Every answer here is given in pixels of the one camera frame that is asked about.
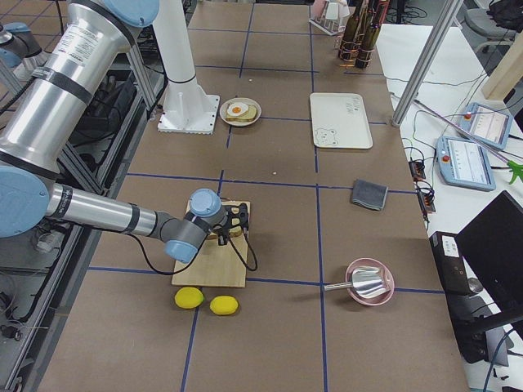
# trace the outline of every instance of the fried egg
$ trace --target fried egg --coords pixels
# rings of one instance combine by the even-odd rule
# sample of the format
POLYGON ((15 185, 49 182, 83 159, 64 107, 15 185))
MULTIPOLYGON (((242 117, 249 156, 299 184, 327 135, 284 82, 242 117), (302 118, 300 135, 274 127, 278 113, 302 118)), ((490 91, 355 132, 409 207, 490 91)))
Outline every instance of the fried egg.
POLYGON ((227 115, 231 117, 239 117, 248 111, 248 105, 243 102, 233 102, 227 108, 227 115))

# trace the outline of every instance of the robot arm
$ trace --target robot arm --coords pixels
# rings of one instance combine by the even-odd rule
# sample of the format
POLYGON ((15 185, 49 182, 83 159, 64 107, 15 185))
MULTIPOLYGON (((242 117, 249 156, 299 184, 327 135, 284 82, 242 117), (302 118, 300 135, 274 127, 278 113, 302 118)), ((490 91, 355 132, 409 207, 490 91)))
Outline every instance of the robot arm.
POLYGON ((227 211, 210 189, 194 192, 178 220, 56 183, 57 157, 92 94, 158 9, 158 0, 71 0, 67 31, 0 137, 0 237, 49 216, 160 239, 169 256, 187 263, 215 225, 226 225, 227 211))

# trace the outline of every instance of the metal scoop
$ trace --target metal scoop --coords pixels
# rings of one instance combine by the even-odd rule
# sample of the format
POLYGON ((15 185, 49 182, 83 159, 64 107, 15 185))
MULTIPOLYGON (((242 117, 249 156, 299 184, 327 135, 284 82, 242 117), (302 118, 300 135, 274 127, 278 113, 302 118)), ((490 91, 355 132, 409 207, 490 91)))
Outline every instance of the metal scoop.
POLYGON ((374 298, 391 290, 383 277, 383 270, 378 267, 358 267, 352 271, 351 281, 344 283, 327 284, 324 290, 338 290, 339 288, 352 288, 362 298, 374 298))

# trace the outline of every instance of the brown table surface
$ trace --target brown table surface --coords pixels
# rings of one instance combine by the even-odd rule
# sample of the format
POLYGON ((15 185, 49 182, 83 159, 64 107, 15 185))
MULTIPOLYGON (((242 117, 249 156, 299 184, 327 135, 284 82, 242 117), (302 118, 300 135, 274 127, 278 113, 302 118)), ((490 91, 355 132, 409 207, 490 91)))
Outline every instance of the brown table surface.
MULTIPOLYGON (((104 234, 41 392, 468 390, 378 55, 344 73, 308 17, 305 6, 199 2, 200 85, 222 101, 253 98, 262 118, 244 129, 218 121, 212 136, 150 123, 118 196, 175 216, 200 187, 250 200, 259 270, 245 289, 204 288, 199 309, 180 310, 177 288, 146 269, 133 240, 104 234), (361 94, 373 148, 316 149, 313 91, 361 94), (350 204, 357 178, 389 186, 382 212, 350 204), (321 292, 359 257, 391 269, 387 304, 321 292), (213 314, 216 295, 237 297, 239 312, 213 314)), ((162 243, 144 244, 172 268, 162 243)))

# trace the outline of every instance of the monitor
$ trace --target monitor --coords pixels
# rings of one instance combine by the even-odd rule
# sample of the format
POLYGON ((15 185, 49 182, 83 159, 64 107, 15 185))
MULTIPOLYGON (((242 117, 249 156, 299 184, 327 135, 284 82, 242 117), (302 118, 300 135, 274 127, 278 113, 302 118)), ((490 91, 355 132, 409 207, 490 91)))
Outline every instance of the monitor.
POLYGON ((501 313, 476 321, 485 332, 511 323, 523 338, 523 207, 501 192, 456 236, 463 257, 501 313))

